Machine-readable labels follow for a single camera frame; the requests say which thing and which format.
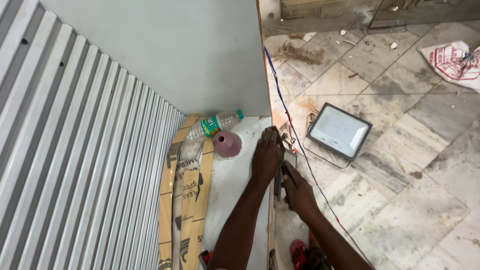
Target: red sandal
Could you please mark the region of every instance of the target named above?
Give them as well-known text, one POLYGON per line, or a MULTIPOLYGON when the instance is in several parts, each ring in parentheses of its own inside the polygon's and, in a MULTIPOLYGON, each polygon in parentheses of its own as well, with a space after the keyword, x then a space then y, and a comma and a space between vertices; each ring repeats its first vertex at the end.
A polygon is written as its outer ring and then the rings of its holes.
POLYGON ((293 267, 295 267, 295 270, 301 270, 304 268, 304 265, 307 263, 307 256, 303 253, 303 247, 305 246, 305 243, 302 240, 295 240, 292 242, 290 245, 290 256, 293 256, 293 251, 295 249, 300 248, 301 254, 300 257, 296 262, 293 263, 293 267))

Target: led flood light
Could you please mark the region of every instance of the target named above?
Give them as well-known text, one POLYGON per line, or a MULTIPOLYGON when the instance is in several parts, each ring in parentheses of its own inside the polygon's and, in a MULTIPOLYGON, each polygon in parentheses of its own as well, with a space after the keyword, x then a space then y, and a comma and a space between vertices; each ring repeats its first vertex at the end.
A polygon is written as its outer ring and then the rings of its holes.
POLYGON ((354 161, 372 124, 325 103, 307 137, 328 150, 354 161))

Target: electrical cable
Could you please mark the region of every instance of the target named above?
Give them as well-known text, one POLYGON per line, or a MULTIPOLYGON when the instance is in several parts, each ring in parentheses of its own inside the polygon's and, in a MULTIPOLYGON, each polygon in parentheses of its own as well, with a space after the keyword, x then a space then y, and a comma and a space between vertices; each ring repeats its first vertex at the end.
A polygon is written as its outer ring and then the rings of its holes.
POLYGON ((350 237, 350 239, 352 240, 353 244, 355 244, 355 246, 357 247, 357 249, 361 252, 361 254, 363 255, 363 257, 365 258, 365 260, 370 264, 370 266, 375 269, 375 267, 373 266, 373 264, 367 259, 367 256, 365 256, 365 254, 363 253, 363 251, 360 249, 360 247, 357 245, 357 242, 355 242, 355 240, 353 239, 353 237, 350 235, 350 233, 348 233, 348 231, 343 227, 343 225, 340 223, 340 220, 338 219, 337 215, 335 214, 335 212, 333 211, 332 207, 330 206, 330 203, 328 202, 328 199, 327 197, 325 196, 324 192, 322 191, 322 189, 320 188, 320 186, 318 185, 317 183, 317 179, 315 178, 315 175, 313 175, 313 171, 312 171, 312 168, 310 167, 310 163, 308 162, 308 158, 307 158, 307 155, 305 154, 305 151, 303 150, 303 147, 301 146, 301 143, 300 143, 300 140, 297 136, 297 132, 295 131, 295 128, 293 127, 293 124, 292 124, 292 119, 290 117, 290 113, 288 112, 288 109, 287 107, 285 106, 285 102, 283 101, 283 98, 282 98, 282 94, 280 93, 280 88, 278 87, 278 78, 276 76, 276 72, 275 72, 275 69, 273 68, 273 64, 272 64, 272 60, 270 59, 270 54, 268 53, 267 51, 267 48, 264 47, 264 50, 265 50, 265 54, 267 55, 267 58, 268 58, 268 63, 270 64, 270 67, 272 68, 272 73, 273 73, 273 76, 275 78, 275 83, 276 83, 276 89, 277 89, 277 92, 278 92, 278 96, 280 97, 280 100, 282 101, 282 104, 283 104, 283 108, 285 109, 285 113, 287 114, 287 117, 288 117, 288 121, 290 122, 290 126, 293 130, 293 133, 295 134, 295 137, 297 138, 297 141, 299 142, 299 146, 300 146, 300 149, 307 161, 307 165, 308 165, 308 168, 310 169, 310 173, 312 174, 312 177, 313 177, 313 180, 315 181, 315 184, 317 185, 318 189, 320 190, 320 193, 323 195, 324 199, 325 199, 325 202, 327 202, 327 205, 328 207, 330 208, 333 216, 335 217, 336 221, 338 222, 338 224, 340 225, 340 227, 342 227, 343 231, 346 232, 348 234, 348 236, 350 237))

